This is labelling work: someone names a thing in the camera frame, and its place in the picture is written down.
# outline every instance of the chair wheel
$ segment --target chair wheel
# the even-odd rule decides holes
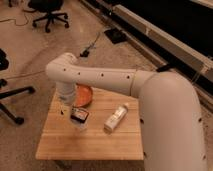
[[[1,86],[6,86],[7,85],[7,81],[4,79],[0,79],[0,87]]]
[[[64,19],[68,19],[68,15],[64,15]]]
[[[64,26],[65,26],[65,28],[69,28],[70,27],[68,23],[66,23]]]
[[[34,23],[34,22],[33,22],[33,27],[35,27],[35,28],[37,27],[37,24],[36,24],[36,23]]]
[[[22,124],[24,123],[24,118],[17,117],[17,118],[15,119],[15,123],[16,123],[17,125],[22,125]]]
[[[35,89],[34,89],[33,87],[30,87],[30,88],[29,88],[29,93],[30,93],[30,94],[35,93]]]
[[[49,28],[46,28],[45,31],[46,31],[46,33],[50,33],[50,29]]]

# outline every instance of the black office chair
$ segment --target black office chair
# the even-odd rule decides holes
[[[0,71],[7,69],[9,66],[9,61],[6,59],[6,54],[3,50],[0,49]],[[0,89],[2,86],[5,86],[7,81],[4,79],[0,79]],[[9,96],[13,96],[15,94],[22,93],[24,91],[28,91],[30,94],[35,92],[35,89],[31,86],[19,88],[12,91],[7,91],[0,93],[0,100]],[[21,125],[24,123],[24,118],[14,116],[0,101],[0,110],[2,110],[10,119],[12,119],[17,125]]]
[[[53,11],[60,10],[63,5],[63,0],[31,0],[28,4],[30,8],[33,8],[39,12],[46,13],[45,16],[33,20],[33,27],[37,27],[36,22],[47,19],[45,26],[45,31],[50,32],[48,28],[50,22],[54,23],[54,20],[59,20],[65,23],[65,28],[69,28],[69,23],[66,21],[68,19],[67,13],[53,13]]]

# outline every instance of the floor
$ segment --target floor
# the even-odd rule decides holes
[[[33,28],[31,22],[40,13],[26,13],[29,24],[18,27],[13,21],[0,23],[0,48],[8,55],[9,69],[1,71],[1,78],[8,78],[6,91],[32,85],[35,94],[21,94],[4,100],[4,104],[17,115],[25,118],[22,126],[11,123],[1,113],[0,117],[0,171],[58,171],[63,170],[53,161],[35,160],[35,152],[44,125],[55,84],[44,72],[29,77],[11,78],[44,71],[45,66],[63,52],[80,52],[101,33],[88,58],[79,58],[79,65],[90,67],[138,68],[155,70],[155,66],[127,42],[113,45],[102,33],[107,29],[96,16],[77,0],[65,0],[62,11],[69,15],[70,28],[63,24],[51,25],[51,33],[44,32],[44,22]],[[0,20],[16,18],[17,24],[26,19],[21,7],[8,8],[0,1]],[[204,107],[204,128],[209,171],[213,170],[213,115]],[[66,161],[73,171],[143,171],[142,161]]]

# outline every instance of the table top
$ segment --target table top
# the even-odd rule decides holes
[[[191,1],[213,9],[213,0],[191,0]]]
[[[36,159],[41,160],[143,160],[138,100],[117,93],[93,89],[93,102],[86,130],[79,131],[54,95],[45,122]],[[129,111],[111,134],[104,122],[118,106],[128,102]]]

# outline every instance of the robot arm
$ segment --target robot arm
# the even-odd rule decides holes
[[[207,171],[201,109],[193,86],[178,74],[75,66],[65,53],[50,62],[47,75],[60,99],[71,104],[75,83],[139,99],[146,171]]]

